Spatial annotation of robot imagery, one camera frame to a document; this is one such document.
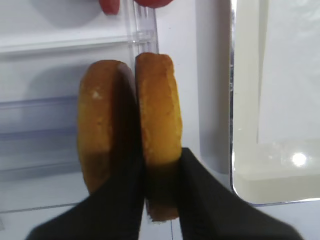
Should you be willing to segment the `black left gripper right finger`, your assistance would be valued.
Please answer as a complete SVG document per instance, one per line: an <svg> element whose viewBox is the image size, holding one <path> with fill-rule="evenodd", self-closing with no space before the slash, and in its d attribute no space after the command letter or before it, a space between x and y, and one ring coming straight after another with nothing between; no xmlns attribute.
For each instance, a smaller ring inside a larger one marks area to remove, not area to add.
<svg viewBox="0 0 320 240"><path fill-rule="evenodd" d="M177 208L185 240L301 240L287 223L235 196L189 148L179 159Z"/></svg>

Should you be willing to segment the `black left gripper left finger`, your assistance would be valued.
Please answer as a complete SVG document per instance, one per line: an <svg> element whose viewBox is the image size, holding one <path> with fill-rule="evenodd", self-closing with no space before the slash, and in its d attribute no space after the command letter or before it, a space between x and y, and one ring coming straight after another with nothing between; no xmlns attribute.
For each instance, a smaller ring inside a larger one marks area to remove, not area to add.
<svg viewBox="0 0 320 240"><path fill-rule="evenodd" d="M144 208L140 120L138 148L127 164L67 212L35 227L29 240L136 240Z"/></svg>

